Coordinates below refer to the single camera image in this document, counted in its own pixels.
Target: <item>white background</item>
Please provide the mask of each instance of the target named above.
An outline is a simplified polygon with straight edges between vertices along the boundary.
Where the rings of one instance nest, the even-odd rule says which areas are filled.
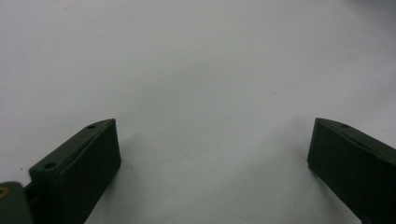
[[[396,147],[388,0],[0,1],[0,182],[115,118],[88,224],[359,220],[306,166],[316,117]]]

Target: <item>white surface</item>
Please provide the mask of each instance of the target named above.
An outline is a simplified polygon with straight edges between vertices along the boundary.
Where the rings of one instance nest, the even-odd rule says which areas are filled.
[[[359,223],[306,167],[314,119],[396,147],[392,1],[1,1],[0,181],[116,118],[87,223]]]

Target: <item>dark green plastic part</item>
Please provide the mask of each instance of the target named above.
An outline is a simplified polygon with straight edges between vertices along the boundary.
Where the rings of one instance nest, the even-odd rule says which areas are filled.
[[[119,168],[116,121],[91,124],[29,170],[32,183],[24,192],[11,185],[12,198],[0,198],[0,224],[20,223],[11,208],[21,211],[21,223],[82,224]]]
[[[0,184],[0,212],[1,224],[34,224],[20,183]]]
[[[343,123],[316,119],[308,164],[363,223],[396,223],[394,148]]]

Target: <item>screw hole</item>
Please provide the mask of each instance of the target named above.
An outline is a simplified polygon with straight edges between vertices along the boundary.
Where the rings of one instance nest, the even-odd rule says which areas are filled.
[[[55,163],[55,162],[50,162],[50,163],[47,163],[47,164],[44,166],[44,169],[49,170],[49,169],[52,169],[52,168],[55,167],[55,166],[56,166],[56,163]]]
[[[8,187],[0,187],[0,198],[8,195],[9,188]]]

